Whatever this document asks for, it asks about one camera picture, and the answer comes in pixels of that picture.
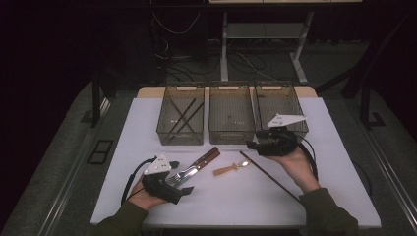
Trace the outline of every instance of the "person's right hand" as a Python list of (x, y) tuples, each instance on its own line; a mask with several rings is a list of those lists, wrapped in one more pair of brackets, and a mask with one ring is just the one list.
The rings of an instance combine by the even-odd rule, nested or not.
[(321, 188), (319, 182), (313, 175), (306, 154), (299, 147), (284, 156), (265, 157), (278, 162), (286, 173), (294, 180), (295, 184), (301, 188), (303, 193), (306, 194)]

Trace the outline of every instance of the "gray carpet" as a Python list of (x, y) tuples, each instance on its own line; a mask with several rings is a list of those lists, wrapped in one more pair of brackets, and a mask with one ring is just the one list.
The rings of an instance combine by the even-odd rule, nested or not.
[[(253, 66), (263, 74), (274, 79), (296, 81), (295, 73), (288, 59), (288, 52), (294, 47), (290, 42), (265, 42), (266, 44), (239, 44), (229, 47), (229, 80), (253, 80), (262, 76), (247, 65), (236, 52), (247, 56)], [(309, 80), (309, 86), (316, 87), (353, 66), (362, 56), (366, 43), (307, 44), (301, 56), (301, 63)], [(168, 69), (168, 80), (198, 81), (219, 80), (218, 54), (202, 62), (178, 62)], [(398, 200), (379, 167), (375, 153), (361, 128), (359, 117), (359, 97), (345, 100), (340, 96), (343, 83), (340, 83), (320, 96), (324, 98), (328, 111), (343, 140), (343, 143), (357, 164), (358, 174), (364, 186), (372, 189), (371, 198), (382, 220), (382, 228), (362, 230), (361, 235), (415, 235)], [(135, 91), (119, 92), (110, 101), (111, 105), (99, 125), (92, 129), (89, 123), (81, 122), (85, 113), (91, 110), (90, 87), (81, 91), (68, 111), (54, 141), (33, 175), (30, 184), (22, 195), (9, 219), (2, 235), (89, 235), (89, 224), (107, 168), (111, 153), (117, 146), (124, 120), (129, 111)], [(372, 134), (382, 147), (392, 168), (397, 173), (405, 189), (413, 200), (417, 190), (413, 185), (416, 179), (417, 146), (384, 101), (375, 93), (372, 95), (372, 111), (378, 112), (386, 122), (385, 127), (373, 128)], [(103, 165), (87, 164), (86, 160), (98, 140), (112, 140), (109, 158)], [(75, 173), (68, 179), (68, 173)], [(51, 222), (42, 227), (45, 220)], [(162, 235), (242, 235), (239, 231), (193, 231), (165, 230)], [(277, 235), (274, 231), (250, 231), (245, 235)]]

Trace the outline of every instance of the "floor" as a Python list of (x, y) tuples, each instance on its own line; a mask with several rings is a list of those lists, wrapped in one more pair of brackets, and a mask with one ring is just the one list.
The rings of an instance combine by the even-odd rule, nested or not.
[[(208, 42), (208, 57), (196, 61), (186, 51), (175, 52), (175, 62), (166, 68), (166, 80), (218, 81), (219, 42)], [(288, 80), (297, 83), (288, 52), (293, 41), (244, 40), (228, 43), (229, 80), (256, 78)], [(308, 43), (300, 58), (308, 86), (317, 87), (352, 67), (367, 48), (366, 42)], [(378, 112), (384, 127), (364, 129), (360, 123), (360, 97), (346, 100), (340, 91), (344, 82), (319, 94), (357, 167), (357, 171), (380, 215), (382, 227), (361, 230), (363, 236), (416, 235), (415, 225), (404, 210), (398, 189), (392, 185), (381, 156), (392, 167), (411, 203), (417, 200), (417, 146), (384, 101), (372, 93), (371, 111)], [(123, 128), (136, 91), (120, 90), (102, 107), (102, 118), (90, 127), (90, 85), (74, 100), (29, 186), (22, 195), (2, 235), (89, 235), (89, 220), (102, 182), (111, 162), (111, 154)], [(87, 164), (97, 141), (111, 140), (113, 145), (102, 165)], [(276, 231), (236, 230), (163, 230), (159, 235), (286, 235)]]

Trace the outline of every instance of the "white tabletop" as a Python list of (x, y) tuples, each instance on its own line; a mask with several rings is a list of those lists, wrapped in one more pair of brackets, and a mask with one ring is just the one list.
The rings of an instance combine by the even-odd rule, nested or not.
[[(381, 227), (380, 218), (323, 100), (299, 100), (308, 117), (310, 131), (305, 138), (315, 149), (321, 185), (328, 188), (341, 207), (358, 219), (361, 228)], [(161, 98), (137, 98), (133, 101), (91, 223), (96, 224), (117, 211), (129, 175), (143, 160), (165, 152), (169, 160), (181, 162), (178, 168), (181, 170), (213, 147), (209, 143), (208, 101), (205, 105), (205, 143), (202, 146), (162, 146), (156, 133), (161, 101)], [(195, 186), (193, 193), (182, 197), (178, 205), (153, 208), (144, 227), (288, 228), (305, 225), (303, 207), (254, 165), (217, 177), (212, 175), (214, 169), (243, 159), (239, 154), (243, 150), (294, 195), (301, 195), (300, 189), (277, 163), (258, 156), (246, 146), (217, 147), (221, 155), (182, 186)]]

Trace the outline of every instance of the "hand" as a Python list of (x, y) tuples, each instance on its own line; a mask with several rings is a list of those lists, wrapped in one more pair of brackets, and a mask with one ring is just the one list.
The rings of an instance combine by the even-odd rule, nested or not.
[(128, 201), (145, 210), (150, 210), (155, 206), (167, 203), (166, 200), (155, 197), (144, 189), (144, 185), (142, 184), (143, 178), (144, 175), (141, 176), (138, 183), (136, 183), (136, 185), (133, 187), (130, 195), (131, 197), (128, 199)]
[(278, 162), (285, 172), (301, 188), (303, 193), (308, 193), (321, 188), (319, 182), (313, 175), (310, 163), (306, 154), (297, 147), (293, 152), (285, 156), (265, 156), (268, 159)]

